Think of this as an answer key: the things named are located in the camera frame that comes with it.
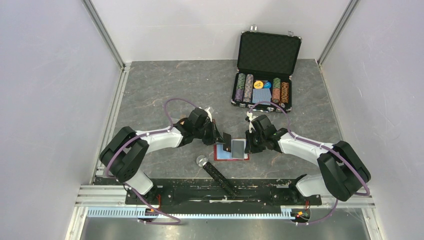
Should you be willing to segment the red leather card holder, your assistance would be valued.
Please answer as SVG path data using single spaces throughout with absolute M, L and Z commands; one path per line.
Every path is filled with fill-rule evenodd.
M 246 159 L 237 160 L 232 158 L 232 152 L 226 152 L 223 150 L 222 144 L 217 144 L 214 146 L 214 160 L 215 161 L 248 161 L 250 155 L 248 153 Z

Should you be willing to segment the black VIP card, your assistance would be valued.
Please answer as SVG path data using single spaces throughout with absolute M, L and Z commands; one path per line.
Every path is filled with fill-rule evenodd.
M 230 153 L 232 151 L 232 136 L 229 133 L 223 132 L 222 137 L 224 139 L 222 148 L 225 152 Z
M 247 158 L 245 153 L 246 140 L 233 139 L 231 142 L 231 157 L 235 160 L 244 160 Z

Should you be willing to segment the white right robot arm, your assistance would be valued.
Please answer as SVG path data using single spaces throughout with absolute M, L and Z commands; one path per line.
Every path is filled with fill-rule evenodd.
M 370 180 L 371 174 L 352 146 L 340 140 L 325 143 L 304 138 L 287 128 L 276 129 L 266 115 L 254 116 L 247 112 L 249 128 L 245 132 L 248 154 L 261 153 L 268 149 L 293 155 L 319 167 L 320 173 L 304 174 L 296 178 L 289 189 L 289 199 L 302 204 L 315 195 L 332 195 L 346 202 Z

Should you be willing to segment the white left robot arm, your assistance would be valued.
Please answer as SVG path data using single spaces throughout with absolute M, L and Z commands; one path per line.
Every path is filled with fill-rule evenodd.
M 118 182 L 136 190 L 140 200 L 151 204 L 157 198 L 157 190 L 141 169 L 145 155 L 162 149 L 180 148 L 194 139 L 201 140 L 206 146 L 225 143 L 207 109 L 196 107 L 188 117 L 168 128 L 135 131 L 125 126 L 100 152 L 99 160 L 105 166 L 104 173 L 111 174 Z

